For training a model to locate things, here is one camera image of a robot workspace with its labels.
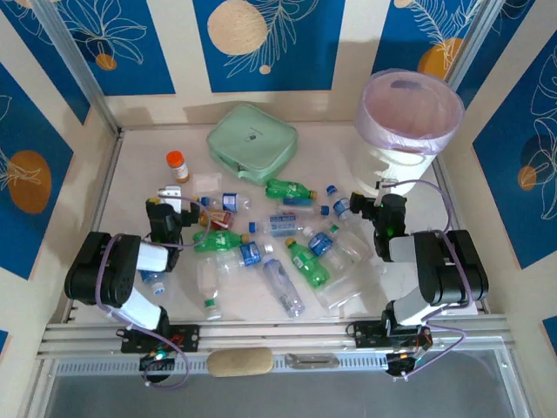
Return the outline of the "white ribbed waste bin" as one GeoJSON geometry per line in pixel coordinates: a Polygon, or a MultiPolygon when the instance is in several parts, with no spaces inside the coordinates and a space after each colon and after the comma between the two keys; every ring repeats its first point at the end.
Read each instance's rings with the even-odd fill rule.
{"type": "Polygon", "coordinates": [[[380,180],[420,179],[434,159],[432,155],[386,150],[359,141],[353,147],[350,167],[359,188],[375,197],[380,180]]]}

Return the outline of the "clear bottle light blue label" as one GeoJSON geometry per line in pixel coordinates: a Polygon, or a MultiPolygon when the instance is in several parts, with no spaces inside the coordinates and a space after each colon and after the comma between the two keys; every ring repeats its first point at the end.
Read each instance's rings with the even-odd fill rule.
{"type": "Polygon", "coordinates": [[[293,213],[277,213],[266,215],[248,224],[248,233],[268,235],[273,238],[292,237],[301,233],[304,226],[293,213]]]}

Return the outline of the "silver cap blue label bottle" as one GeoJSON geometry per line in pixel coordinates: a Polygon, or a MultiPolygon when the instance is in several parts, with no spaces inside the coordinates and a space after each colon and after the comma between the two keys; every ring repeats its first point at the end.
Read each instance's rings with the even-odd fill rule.
{"type": "Polygon", "coordinates": [[[261,246],[255,241],[241,244],[231,250],[217,253],[218,272],[226,276],[248,273],[260,264],[266,255],[273,252],[274,248],[270,242],[264,242],[261,246]]]}

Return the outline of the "green plastic soda bottle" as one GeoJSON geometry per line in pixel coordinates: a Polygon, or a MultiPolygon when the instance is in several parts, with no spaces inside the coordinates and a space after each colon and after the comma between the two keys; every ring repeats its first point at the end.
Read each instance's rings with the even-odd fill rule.
{"type": "Polygon", "coordinates": [[[208,233],[195,233],[194,251],[197,253],[211,253],[228,251],[232,248],[247,244],[250,241],[248,234],[238,234],[229,230],[209,231],[208,233]]]}
{"type": "Polygon", "coordinates": [[[300,245],[294,238],[286,239],[285,246],[289,251],[292,264],[301,273],[310,288],[320,289],[331,282],[331,275],[307,246],[300,245]]]}
{"type": "Polygon", "coordinates": [[[265,196],[270,199],[316,199],[317,192],[297,182],[269,179],[265,196]]]}

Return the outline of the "clear bottle pink label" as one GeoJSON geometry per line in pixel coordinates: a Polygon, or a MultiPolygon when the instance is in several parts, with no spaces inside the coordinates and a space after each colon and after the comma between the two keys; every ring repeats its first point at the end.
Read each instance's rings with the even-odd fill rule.
{"type": "Polygon", "coordinates": [[[293,214],[300,218],[327,217],[329,215],[328,206],[289,206],[277,205],[278,213],[293,214]]]}

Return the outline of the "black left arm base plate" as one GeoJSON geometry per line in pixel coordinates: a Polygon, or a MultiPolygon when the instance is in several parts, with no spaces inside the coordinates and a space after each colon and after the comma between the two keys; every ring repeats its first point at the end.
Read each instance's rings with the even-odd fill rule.
{"type": "MultiPolygon", "coordinates": [[[[163,331],[163,336],[182,351],[195,353],[198,351],[199,329],[198,325],[169,325],[163,331]]],[[[159,349],[163,349],[166,353],[173,351],[173,348],[168,344],[137,330],[119,328],[116,331],[116,336],[121,339],[121,352],[123,354],[149,354],[159,349]]]]}

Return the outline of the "red label plastic bottle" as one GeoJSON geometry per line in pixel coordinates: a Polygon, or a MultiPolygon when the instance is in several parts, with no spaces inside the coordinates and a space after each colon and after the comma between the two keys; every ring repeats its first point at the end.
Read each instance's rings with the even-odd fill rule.
{"type": "Polygon", "coordinates": [[[231,230],[235,219],[235,213],[224,210],[206,209],[199,214],[199,224],[202,227],[209,226],[211,230],[231,230]]]}

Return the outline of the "left black electronics board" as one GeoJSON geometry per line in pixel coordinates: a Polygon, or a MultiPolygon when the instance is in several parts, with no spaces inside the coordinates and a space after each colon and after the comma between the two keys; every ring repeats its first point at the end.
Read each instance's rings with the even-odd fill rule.
{"type": "Polygon", "coordinates": [[[150,352],[139,361],[139,371],[147,386],[168,379],[170,377],[168,374],[160,374],[160,372],[168,373],[174,369],[174,366],[175,359],[162,349],[150,352]]]}

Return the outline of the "right black electronics board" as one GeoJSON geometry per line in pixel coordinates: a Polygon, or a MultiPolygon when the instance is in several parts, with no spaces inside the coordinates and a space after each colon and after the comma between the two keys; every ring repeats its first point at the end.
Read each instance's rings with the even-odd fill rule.
{"type": "Polygon", "coordinates": [[[387,354],[386,372],[393,377],[394,380],[407,380],[408,377],[421,367],[422,358],[432,347],[431,344],[417,346],[412,351],[406,353],[387,354]]]}

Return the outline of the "white cap blue label bottle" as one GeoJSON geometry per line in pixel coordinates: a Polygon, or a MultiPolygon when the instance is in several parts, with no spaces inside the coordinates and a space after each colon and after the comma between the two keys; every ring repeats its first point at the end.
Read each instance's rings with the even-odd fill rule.
{"type": "Polygon", "coordinates": [[[310,226],[306,226],[302,233],[308,238],[308,248],[330,273],[341,273],[349,267],[349,259],[327,233],[310,226]]]}

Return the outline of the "crushed clear plastic bottle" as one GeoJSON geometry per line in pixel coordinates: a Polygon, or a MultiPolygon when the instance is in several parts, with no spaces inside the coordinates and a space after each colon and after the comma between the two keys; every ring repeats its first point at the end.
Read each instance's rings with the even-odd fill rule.
{"type": "Polygon", "coordinates": [[[328,282],[314,293],[323,308],[332,310],[359,296],[362,289],[361,279],[346,275],[328,282]]]}

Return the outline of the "aluminium corner post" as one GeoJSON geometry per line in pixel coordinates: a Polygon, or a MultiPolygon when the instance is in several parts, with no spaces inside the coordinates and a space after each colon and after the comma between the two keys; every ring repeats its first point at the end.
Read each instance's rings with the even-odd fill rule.
{"type": "Polygon", "coordinates": [[[500,14],[505,1],[480,0],[478,2],[478,13],[463,38],[458,53],[446,74],[446,82],[454,91],[459,88],[494,21],[500,14]]]}
{"type": "Polygon", "coordinates": [[[120,127],[105,102],[104,94],[93,77],[89,65],[77,47],[71,33],[60,17],[57,7],[50,0],[30,0],[38,21],[43,26],[58,55],[74,77],[88,102],[95,109],[106,130],[118,138],[120,127]]]}

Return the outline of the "orange cap pill bottle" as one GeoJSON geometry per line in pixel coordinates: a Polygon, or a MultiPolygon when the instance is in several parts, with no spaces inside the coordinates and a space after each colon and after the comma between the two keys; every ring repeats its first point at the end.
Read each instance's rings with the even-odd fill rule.
{"type": "Polygon", "coordinates": [[[189,180],[190,173],[182,152],[178,150],[168,152],[166,154],[166,162],[178,183],[185,183],[189,180]]]}

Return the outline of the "beige oval foam pad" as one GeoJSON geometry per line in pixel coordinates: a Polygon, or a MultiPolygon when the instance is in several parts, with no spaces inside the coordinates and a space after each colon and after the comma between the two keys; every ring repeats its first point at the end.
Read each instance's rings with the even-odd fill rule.
{"type": "Polygon", "coordinates": [[[267,347],[220,350],[209,355],[207,369],[218,378],[267,374],[273,369],[273,354],[267,347]]]}

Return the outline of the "clear bottle green cap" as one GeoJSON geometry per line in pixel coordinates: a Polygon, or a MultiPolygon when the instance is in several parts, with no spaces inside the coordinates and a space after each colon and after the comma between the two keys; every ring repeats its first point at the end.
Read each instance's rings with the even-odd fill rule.
{"type": "Polygon", "coordinates": [[[338,247],[354,262],[366,259],[370,254],[368,245],[351,231],[336,224],[329,226],[329,232],[338,247]]]}
{"type": "Polygon", "coordinates": [[[198,290],[203,297],[207,320],[218,320],[222,316],[218,304],[218,265],[213,257],[202,258],[197,263],[198,290]]]}

